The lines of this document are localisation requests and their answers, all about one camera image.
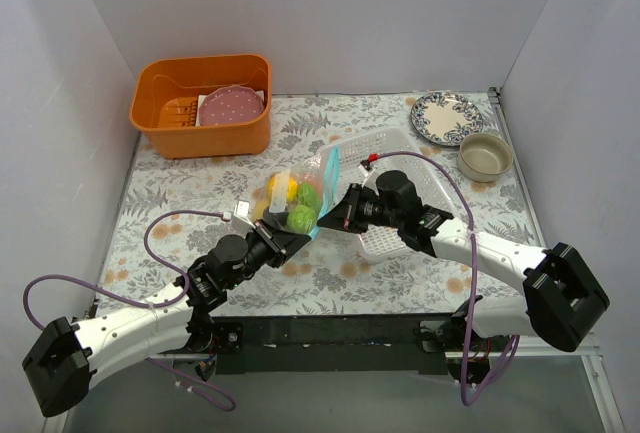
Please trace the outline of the bumpy green lime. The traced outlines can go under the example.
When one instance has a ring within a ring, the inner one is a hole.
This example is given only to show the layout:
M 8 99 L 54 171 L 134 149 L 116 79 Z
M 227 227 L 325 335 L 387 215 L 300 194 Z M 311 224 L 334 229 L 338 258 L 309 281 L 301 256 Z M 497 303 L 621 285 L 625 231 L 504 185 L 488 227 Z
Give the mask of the bumpy green lime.
M 298 204 L 289 211 L 286 227 L 293 233 L 309 234 L 316 225 L 317 214 L 309 206 Z

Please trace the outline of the green avocado half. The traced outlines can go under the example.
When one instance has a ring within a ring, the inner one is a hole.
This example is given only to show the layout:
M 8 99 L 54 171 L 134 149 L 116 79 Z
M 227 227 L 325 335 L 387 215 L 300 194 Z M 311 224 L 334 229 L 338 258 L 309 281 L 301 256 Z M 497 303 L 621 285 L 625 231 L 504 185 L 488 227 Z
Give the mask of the green avocado half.
M 297 190 L 296 201 L 306 207 L 319 211 L 322 207 L 322 198 L 316 188 L 307 182 L 300 183 Z

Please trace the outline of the clear zip top bag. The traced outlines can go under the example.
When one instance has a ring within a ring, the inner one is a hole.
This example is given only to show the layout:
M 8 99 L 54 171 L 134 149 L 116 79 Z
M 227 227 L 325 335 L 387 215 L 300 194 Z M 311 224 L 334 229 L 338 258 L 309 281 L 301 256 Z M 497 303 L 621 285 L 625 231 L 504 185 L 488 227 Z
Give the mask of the clear zip top bag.
M 329 148 L 271 175 L 251 210 L 253 221 L 314 239 L 318 220 L 336 202 L 340 153 Z

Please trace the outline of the yellow lemon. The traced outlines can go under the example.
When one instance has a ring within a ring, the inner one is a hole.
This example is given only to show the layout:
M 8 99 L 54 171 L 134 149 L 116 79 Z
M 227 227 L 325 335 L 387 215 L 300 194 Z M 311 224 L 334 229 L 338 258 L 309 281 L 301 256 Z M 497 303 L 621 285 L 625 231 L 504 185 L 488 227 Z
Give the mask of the yellow lemon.
M 271 199 L 273 196 L 273 190 L 275 187 L 275 182 L 276 182 L 276 176 L 273 175 L 270 179 L 269 182 L 267 184 L 267 194 L 268 194 L 268 198 Z M 290 177 L 288 180 L 288 189 L 287 189 L 287 201 L 288 202 L 293 202 L 296 198 L 297 195 L 297 190 L 298 190 L 298 182 L 293 178 Z

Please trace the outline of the orange tangerine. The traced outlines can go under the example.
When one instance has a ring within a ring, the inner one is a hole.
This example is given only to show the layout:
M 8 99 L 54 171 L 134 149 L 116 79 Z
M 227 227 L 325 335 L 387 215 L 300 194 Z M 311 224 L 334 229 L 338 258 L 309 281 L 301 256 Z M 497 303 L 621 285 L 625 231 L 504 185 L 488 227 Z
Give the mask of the orange tangerine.
M 320 188 L 321 184 L 322 184 L 322 180 L 319 178 L 318 175 L 309 173 L 309 172 L 304 172 L 303 174 L 301 174 L 299 176 L 299 182 L 300 183 L 310 183 L 312 184 L 315 188 Z

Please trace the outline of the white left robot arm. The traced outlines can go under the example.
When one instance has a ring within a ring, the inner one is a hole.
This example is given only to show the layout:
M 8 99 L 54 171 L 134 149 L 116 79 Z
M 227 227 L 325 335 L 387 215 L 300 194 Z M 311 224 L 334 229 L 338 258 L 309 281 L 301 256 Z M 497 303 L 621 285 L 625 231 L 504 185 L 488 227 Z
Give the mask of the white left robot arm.
M 49 418 L 68 411 L 100 381 L 150 356 L 224 349 L 227 338 L 211 312 L 263 266 L 282 266 L 311 239 L 257 221 L 243 236 L 220 238 L 185 276 L 140 307 L 75 323 L 64 317 L 50 322 L 22 361 L 41 413 Z

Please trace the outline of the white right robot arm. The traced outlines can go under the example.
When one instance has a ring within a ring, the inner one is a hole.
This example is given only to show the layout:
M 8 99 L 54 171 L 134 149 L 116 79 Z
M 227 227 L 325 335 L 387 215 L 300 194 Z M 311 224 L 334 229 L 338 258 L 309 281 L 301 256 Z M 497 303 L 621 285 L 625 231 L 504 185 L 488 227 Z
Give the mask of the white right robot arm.
M 451 213 L 423 203 L 414 184 L 397 170 L 381 174 L 375 188 L 350 185 L 317 224 L 354 234 L 369 226 L 392 228 L 416 252 L 475 266 L 513 288 L 514 297 L 476 298 L 452 315 L 453 340 L 464 350 L 475 350 L 490 337 L 534 336 L 573 352 L 610 306 L 572 246 L 545 249 L 485 232 L 472 234 Z

